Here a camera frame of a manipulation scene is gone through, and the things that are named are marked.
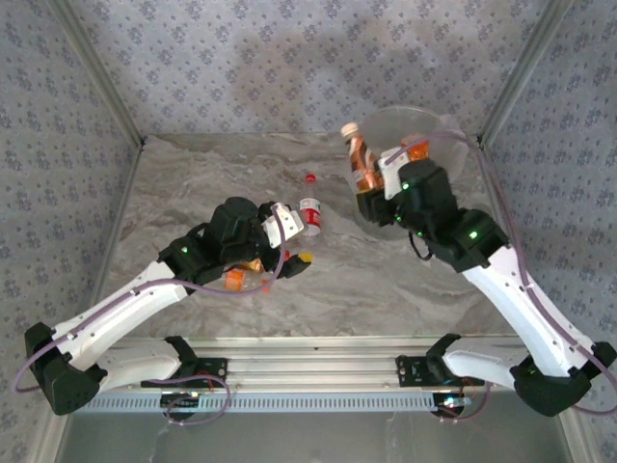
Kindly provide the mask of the clear bottle orange cap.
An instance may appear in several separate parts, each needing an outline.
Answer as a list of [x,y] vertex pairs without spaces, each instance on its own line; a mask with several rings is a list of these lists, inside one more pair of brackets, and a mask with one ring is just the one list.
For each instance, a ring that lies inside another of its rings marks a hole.
[[266,284],[271,273],[258,272],[248,268],[232,268],[223,276],[223,289],[234,293],[268,292]]

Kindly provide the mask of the brown drink bottle white cap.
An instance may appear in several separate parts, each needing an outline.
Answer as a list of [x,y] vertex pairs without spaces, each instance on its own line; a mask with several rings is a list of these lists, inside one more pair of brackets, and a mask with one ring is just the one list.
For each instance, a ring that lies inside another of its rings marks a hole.
[[384,189],[384,181],[378,169],[378,157],[366,144],[357,123],[347,123],[340,134],[348,149],[348,159],[353,185],[357,193]]

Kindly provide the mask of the clear bottle red cap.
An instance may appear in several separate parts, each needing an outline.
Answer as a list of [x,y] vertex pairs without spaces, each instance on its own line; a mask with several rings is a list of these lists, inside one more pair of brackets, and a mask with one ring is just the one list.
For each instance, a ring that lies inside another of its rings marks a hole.
[[306,174],[299,200],[299,210],[306,227],[305,236],[315,238],[321,233],[321,203],[316,196],[316,175]]

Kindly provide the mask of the clear plastic bin liner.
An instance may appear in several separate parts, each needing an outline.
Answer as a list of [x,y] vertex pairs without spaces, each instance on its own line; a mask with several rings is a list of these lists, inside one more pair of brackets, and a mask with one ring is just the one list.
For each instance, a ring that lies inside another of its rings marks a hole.
[[[380,109],[357,123],[361,135],[368,147],[378,157],[384,150],[402,147],[401,139],[410,135],[423,135],[430,142],[429,160],[446,170],[448,178],[457,179],[464,170],[469,148],[464,134],[456,120],[447,115],[438,115],[427,109],[416,106],[391,106]],[[347,180],[354,194],[358,194],[353,185],[350,165]],[[359,209],[354,213],[358,225],[374,232],[380,227],[391,229],[395,219],[391,209],[395,206],[393,198],[389,204],[389,223],[377,226],[365,221]]]

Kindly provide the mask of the controller board with led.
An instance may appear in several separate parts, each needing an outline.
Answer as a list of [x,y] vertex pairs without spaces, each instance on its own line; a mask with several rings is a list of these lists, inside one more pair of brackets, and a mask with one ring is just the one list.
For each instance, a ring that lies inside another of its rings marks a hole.
[[454,393],[434,393],[432,395],[436,409],[431,414],[443,421],[457,422],[465,411],[471,406],[471,398]]
[[195,415],[199,398],[195,392],[162,394],[159,407],[168,421],[185,422]]

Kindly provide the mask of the grey metal lower panel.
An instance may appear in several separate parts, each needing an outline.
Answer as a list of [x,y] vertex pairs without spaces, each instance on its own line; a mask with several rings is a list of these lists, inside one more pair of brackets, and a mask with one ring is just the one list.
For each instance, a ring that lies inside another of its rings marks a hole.
[[67,423],[54,463],[585,463],[549,420],[440,422],[429,414],[230,414],[183,428],[158,415]]

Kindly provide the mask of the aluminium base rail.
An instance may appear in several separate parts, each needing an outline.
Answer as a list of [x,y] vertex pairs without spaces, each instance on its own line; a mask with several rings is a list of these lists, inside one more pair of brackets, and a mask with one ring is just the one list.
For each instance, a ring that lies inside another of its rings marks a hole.
[[[399,388],[395,360],[422,356],[434,338],[316,337],[190,339],[201,358],[225,358],[227,382],[240,393],[386,392]],[[507,369],[527,355],[515,337],[464,337],[447,350],[457,373],[489,375],[500,389]],[[139,382],[163,378],[179,361],[162,340],[123,339],[96,363],[108,371],[102,391],[137,387]]]

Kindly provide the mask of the aluminium side rail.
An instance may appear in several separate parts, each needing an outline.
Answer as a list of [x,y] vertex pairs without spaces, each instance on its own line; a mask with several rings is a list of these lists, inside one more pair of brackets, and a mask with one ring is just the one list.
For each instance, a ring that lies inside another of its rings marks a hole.
[[[86,299],[87,308],[93,306],[103,298],[102,293],[105,289],[115,249],[120,240],[121,222],[132,190],[132,184],[143,152],[143,146],[144,142],[138,146],[133,160],[130,163],[126,182],[121,190],[121,199],[116,210],[113,226],[103,253],[102,263],[94,280],[94,287],[91,295]],[[67,426],[67,420],[68,415],[57,416],[46,406],[42,407],[25,463],[56,463],[57,454]]]
[[[491,159],[486,156],[485,151],[478,141],[474,140],[471,146],[476,149],[478,163],[481,165],[483,173],[487,176],[488,182],[491,184],[493,195],[495,196],[495,203],[498,204],[500,214],[499,220],[505,225],[508,234],[513,238],[516,252],[519,255],[523,252],[522,244],[518,237],[509,205],[502,191],[495,167]],[[569,450],[575,463],[602,463],[602,456],[597,449],[593,430],[589,427],[589,422],[585,415],[577,410],[570,409],[561,414],[560,420],[564,427]]]

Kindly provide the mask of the aluminium corner post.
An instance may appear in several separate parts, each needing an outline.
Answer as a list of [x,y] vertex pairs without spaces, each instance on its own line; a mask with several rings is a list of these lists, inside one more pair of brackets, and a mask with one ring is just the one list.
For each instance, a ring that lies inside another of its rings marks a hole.
[[530,30],[516,64],[505,80],[495,105],[478,133],[481,148],[489,148],[506,124],[533,71],[574,3],[575,0],[547,0],[536,24]]
[[86,28],[69,0],[45,0],[56,16],[67,40],[82,62],[102,101],[111,112],[124,137],[136,148],[143,145],[144,137],[134,123],[128,108],[118,92],[111,75],[99,57]]

